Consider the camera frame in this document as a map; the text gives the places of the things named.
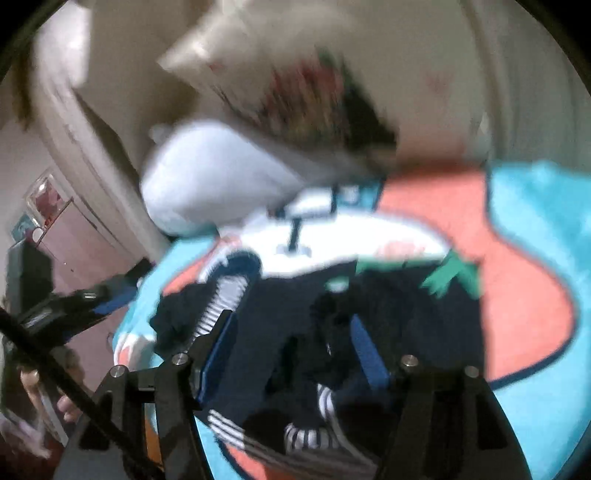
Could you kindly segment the person's hand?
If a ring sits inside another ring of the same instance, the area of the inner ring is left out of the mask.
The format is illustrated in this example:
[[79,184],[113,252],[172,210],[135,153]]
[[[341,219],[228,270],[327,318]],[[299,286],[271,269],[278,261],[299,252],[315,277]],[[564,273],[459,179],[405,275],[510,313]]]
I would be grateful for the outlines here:
[[[57,347],[51,354],[66,373],[85,389],[85,373],[78,354],[67,346]],[[73,424],[79,419],[81,410],[37,369],[23,367],[20,370],[20,380],[29,400],[46,424],[51,420],[50,411],[53,411],[55,416],[66,424]]]

